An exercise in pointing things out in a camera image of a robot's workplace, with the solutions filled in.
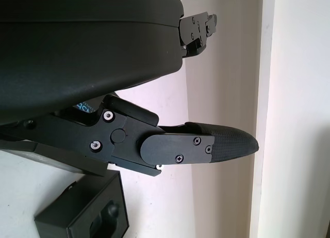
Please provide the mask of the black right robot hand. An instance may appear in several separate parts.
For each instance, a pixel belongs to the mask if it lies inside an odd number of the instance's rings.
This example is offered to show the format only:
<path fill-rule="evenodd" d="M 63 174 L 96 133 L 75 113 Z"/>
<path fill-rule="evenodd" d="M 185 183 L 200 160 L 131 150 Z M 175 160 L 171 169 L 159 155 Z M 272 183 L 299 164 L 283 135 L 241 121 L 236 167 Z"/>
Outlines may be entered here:
<path fill-rule="evenodd" d="M 245 131 L 159 126 L 115 94 L 178 71 L 216 25 L 186 17 L 181 0 L 1 0 L 1 150 L 100 176 L 108 164 L 157 176 L 254 154 Z"/>

